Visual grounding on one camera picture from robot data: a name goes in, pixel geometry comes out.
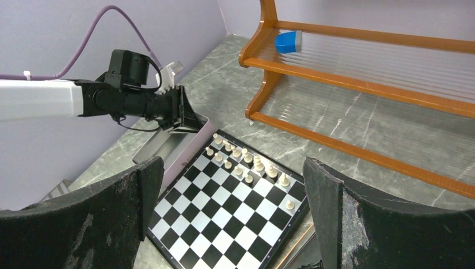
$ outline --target wooden rack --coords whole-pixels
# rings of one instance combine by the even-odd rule
[[[260,0],[260,7],[261,17],[257,31],[239,55],[241,66],[264,69],[262,86],[246,108],[247,118],[475,199],[475,185],[459,182],[394,160],[260,112],[282,76],[289,75],[475,118],[475,83],[467,82],[470,79],[475,82],[475,78],[473,78],[475,77],[473,75],[475,65],[472,64],[475,61],[475,41],[279,21],[274,0]],[[279,54],[275,50],[274,40],[278,34],[289,30],[302,31],[304,37],[302,52]],[[306,40],[313,40],[313,42],[307,45]],[[321,52],[316,44],[326,44],[324,46],[326,51]],[[407,70],[396,72],[392,70],[391,77],[388,77],[388,73],[383,77],[382,73],[378,74],[378,70],[384,69],[384,65],[370,66],[348,58],[343,59],[341,70],[327,69],[325,61],[333,61],[335,57],[331,58],[332,55],[344,50],[345,44],[360,46],[361,51],[366,53],[381,50],[385,50],[387,53],[400,53],[400,61],[411,63],[413,71],[426,78],[416,81]],[[429,63],[415,59],[421,50],[430,52],[432,55],[429,59],[423,59]],[[450,62],[453,64],[453,61],[449,61],[451,57],[458,57],[461,61],[466,60],[469,69],[465,73],[456,74],[453,76],[454,78],[448,79],[449,75],[444,76],[446,75],[444,70],[435,69],[431,66],[430,61],[431,59],[437,61],[447,59],[448,64]],[[353,72],[345,69],[346,66],[351,65],[354,66]]]

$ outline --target white chess piece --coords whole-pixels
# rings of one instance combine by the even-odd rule
[[[206,149],[206,155],[213,156],[215,154],[215,152],[210,147],[206,147],[205,149]]]
[[[273,165],[269,166],[269,169],[267,169],[267,174],[269,175],[270,178],[276,178],[276,176],[279,174],[277,170],[274,168]]]
[[[223,158],[222,158],[221,154],[215,153],[215,158],[216,158],[216,161],[217,161],[218,163],[222,162],[222,159],[223,159]]]
[[[264,165],[260,162],[260,159],[255,159],[254,158],[254,165],[255,165],[255,169],[257,170],[257,172],[261,172],[264,170]]]
[[[281,177],[279,178],[279,182],[283,187],[287,187],[288,185],[290,185],[290,180],[287,178],[287,175],[285,173],[282,173]]]
[[[236,175],[242,175],[243,170],[241,168],[239,168],[239,166],[235,166],[234,167],[234,173],[236,173]]]
[[[292,209],[294,209],[295,205],[294,205],[294,203],[292,203],[292,201],[287,200],[287,202],[285,203],[285,207],[286,207],[288,210],[292,210]]]
[[[236,146],[231,146],[231,150],[232,150],[232,155],[234,158],[239,158],[241,156],[241,151],[239,151],[238,149],[236,149]]]
[[[246,177],[246,183],[248,183],[248,184],[251,184],[252,181],[254,180],[254,179],[252,178],[252,175],[246,174],[245,177]]]
[[[232,163],[228,160],[224,160],[224,167],[226,169],[231,169]]]
[[[217,145],[220,145],[222,143],[222,138],[217,133],[213,134],[213,138],[215,139],[215,143]]]
[[[243,150],[241,150],[241,153],[243,154],[243,156],[244,156],[244,161],[245,161],[247,164],[252,163],[253,157],[252,157],[251,154],[249,154],[248,149],[243,149]]]

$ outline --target pawn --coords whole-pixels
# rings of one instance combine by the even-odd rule
[[[222,143],[222,138],[217,133],[213,134],[213,138],[215,139],[215,143],[217,145],[220,145]]]
[[[231,169],[232,163],[228,160],[224,160],[224,168]]]
[[[205,149],[206,149],[206,155],[213,156],[215,154],[215,152],[209,147],[206,147]]]
[[[218,163],[222,162],[223,157],[218,152],[215,153],[215,158]]]

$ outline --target white square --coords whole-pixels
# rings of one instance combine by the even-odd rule
[[[185,255],[185,253],[188,251],[188,244],[185,241],[183,241],[182,238],[178,238],[175,244],[171,246],[169,251],[170,251],[170,254],[177,261],[179,261],[181,260],[181,258],[183,258],[183,255]]]
[[[245,203],[242,203],[239,208],[234,212],[234,216],[240,220],[242,223],[246,224],[248,223],[249,219],[253,215],[254,210],[250,208],[248,205]]]
[[[161,219],[160,221],[158,221],[157,225],[153,227],[152,233],[156,238],[160,240],[168,230],[170,230],[170,225],[168,225],[168,223],[166,223],[164,219]]]
[[[232,241],[232,237],[229,236],[225,231],[221,230],[218,236],[216,236],[216,238],[213,240],[213,245],[216,247],[216,249],[224,254],[231,245]]]
[[[220,206],[222,206],[230,196],[231,193],[222,186],[220,186],[218,190],[213,194],[212,198],[217,203],[219,203]]]
[[[259,233],[259,237],[264,239],[269,245],[274,245],[281,236],[282,230],[277,228],[270,222],[267,222],[262,231]]]
[[[271,191],[272,187],[274,184],[271,182],[265,180],[265,179],[260,179],[257,184],[254,186],[255,192],[259,193],[262,197],[267,196],[269,192]]]
[[[190,248],[198,255],[198,257],[203,257],[203,254],[206,252],[206,250],[210,247],[211,242],[206,239],[202,234],[199,234],[198,237],[196,237],[195,241],[193,244],[190,246]]]
[[[218,263],[215,265],[215,268],[235,268],[235,265],[228,259],[226,256],[222,256]]]
[[[171,228],[176,232],[176,234],[181,235],[188,226],[190,226],[190,222],[186,220],[184,216],[180,215]]]
[[[188,187],[191,185],[191,182],[186,177],[181,177],[173,186],[177,191],[183,194]]]
[[[288,210],[287,207],[286,207],[286,203],[289,200],[292,203],[294,203],[294,208],[291,209],[291,210]],[[289,215],[293,216],[295,214],[295,212],[297,212],[297,210],[299,209],[300,204],[301,204],[301,202],[299,200],[295,199],[293,196],[291,196],[289,194],[286,194],[284,199],[280,203],[279,208],[284,210],[284,212],[287,212]]]
[[[209,177],[201,172],[194,180],[193,184],[196,185],[196,187],[202,189],[207,183],[209,182]]]
[[[190,200],[188,200],[184,195],[180,196],[178,200],[173,204],[173,207],[181,214],[187,207],[190,205]]]
[[[160,203],[155,207],[155,212],[161,217],[165,216],[165,214],[170,210],[171,204],[168,203],[166,199],[162,199]]]
[[[218,225],[221,229],[226,226],[227,222],[231,219],[231,214],[227,212],[224,208],[220,207],[216,214],[213,217],[213,221]]]
[[[255,211],[263,216],[266,220],[270,220],[276,209],[276,205],[274,205],[269,200],[264,199]]]
[[[209,196],[207,196],[206,193],[204,193],[203,191],[200,191],[193,199],[193,204],[201,210],[204,208],[208,201]]]
[[[224,171],[223,168],[219,168],[218,171],[216,171],[216,173],[211,176],[211,179],[213,179],[219,185],[222,185],[228,176],[229,172]]]
[[[206,157],[204,157],[203,155],[201,155],[200,157],[198,157],[198,159],[193,163],[193,166],[195,166],[196,168],[198,168],[200,171],[203,171],[203,169],[206,167],[206,165],[208,165],[210,162],[209,159],[206,159]]]
[[[202,211],[200,211],[192,221],[193,227],[195,227],[198,232],[202,232],[203,229],[208,225],[211,219],[206,216]]]
[[[202,259],[199,259],[193,269],[211,269]]]
[[[258,269],[259,266],[260,262],[249,252],[246,252],[237,264],[238,269]]]
[[[244,183],[239,183],[237,187],[232,192],[232,195],[236,196],[239,200],[243,201],[246,200],[247,196],[251,193],[251,188]]]
[[[249,250],[256,238],[257,235],[249,230],[249,228],[244,226],[243,229],[237,234],[236,242],[238,242],[239,245],[241,245],[241,247],[243,247],[245,250]]]

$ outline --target blue object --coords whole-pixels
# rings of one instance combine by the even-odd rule
[[[302,51],[302,31],[281,33],[274,42],[279,53]]]

